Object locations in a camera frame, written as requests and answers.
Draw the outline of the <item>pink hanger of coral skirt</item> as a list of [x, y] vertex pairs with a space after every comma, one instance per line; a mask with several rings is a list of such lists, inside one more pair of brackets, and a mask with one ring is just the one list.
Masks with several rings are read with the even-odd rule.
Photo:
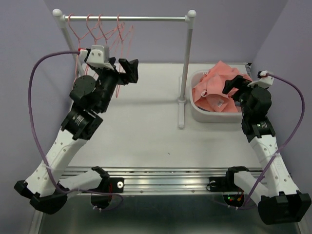
[[118, 42], [117, 42], [117, 48], [120, 46], [120, 58], [123, 58], [124, 50], [126, 49], [126, 56], [129, 54], [129, 50], [132, 43], [132, 38], [134, 34], [134, 26], [131, 25], [127, 32], [125, 32], [125, 22], [121, 23], [121, 28], [119, 28], [119, 16], [117, 17], [117, 30], [118, 30]]

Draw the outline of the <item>coral orange skirt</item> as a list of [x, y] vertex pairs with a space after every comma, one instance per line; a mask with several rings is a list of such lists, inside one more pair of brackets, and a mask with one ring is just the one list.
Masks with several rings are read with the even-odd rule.
[[237, 113], [238, 108], [231, 98], [231, 95], [237, 89], [233, 88], [228, 94], [222, 93], [225, 82], [234, 79], [237, 75], [242, 76], [246, 80], [252, 80], [249, 75], [240, 73], [237, 68], [232, 68], [224, 62], [219, 61], [192, 88], [192, 97], [195, 106], [209, 112]]

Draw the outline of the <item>pink hanger of denim skirt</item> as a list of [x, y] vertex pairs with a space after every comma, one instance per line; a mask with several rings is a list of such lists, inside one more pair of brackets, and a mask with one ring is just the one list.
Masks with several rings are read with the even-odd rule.
[[118, 50], [121, 47], [121, 51], [123, 50], [123, 31], [124, 31], [124, 23], [119, 22], [119, 18], [116, 20], [116, 26], [111, 28], [109, 31], [105, 31], [105, 23], [101, 20], [103, 14], [98, 16], [97, 25], [98, 25], [98, 39], [104, 39], [105, 45], [108, 45], [110, 49]]

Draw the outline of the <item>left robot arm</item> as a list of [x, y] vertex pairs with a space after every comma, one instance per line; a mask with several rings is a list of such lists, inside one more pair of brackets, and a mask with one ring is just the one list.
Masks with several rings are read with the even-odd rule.
[[123, 72], [113, 66], [91, 67], [97, 79], [83, 75], [76, 79], [70, 98], [73, 105], [58, 132], [57, 138], [36, 170], [26, 179], [17, 181], [14, 188], [37, 211], [52, 215], [58, 212], [67, 200], [80, 193], [93, 193], [92, 205], [98, 210], [106, 209], [121, 189], [118, 181], [111, 181], [110, 175], [99, 166], [92, 167], [78, 176], [61, 179], [61, 176], [76, 153], [91, 139], [103, 122], [100, 113], [107, 111], [117, 85], [138, 81], [138, 59], [128, 61], [120, 58]]

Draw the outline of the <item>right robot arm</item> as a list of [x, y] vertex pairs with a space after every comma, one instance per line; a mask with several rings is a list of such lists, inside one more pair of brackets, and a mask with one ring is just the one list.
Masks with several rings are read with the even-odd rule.
[[273, 125], [267, 117], [272, 105], [268, 88], [273, 84], [274, 75], [260, 72], [259, 80], [250, 81], [237, 75], [227, 80], [223, 89], [232, 99], [239, 102], [242, 113], [242, 131], [254, 150], [262, 167], [255, 178], [246, 167], [228, 169], [224, 184], [229, 190], [240, 188], [245, 193], [242, 209], [253, 201], [259, 216], [267, 225], [299, 222], [312, 204], [309, 194], [302, 193], [294, 183], [281, 156], [282, 146], [277, 145]]

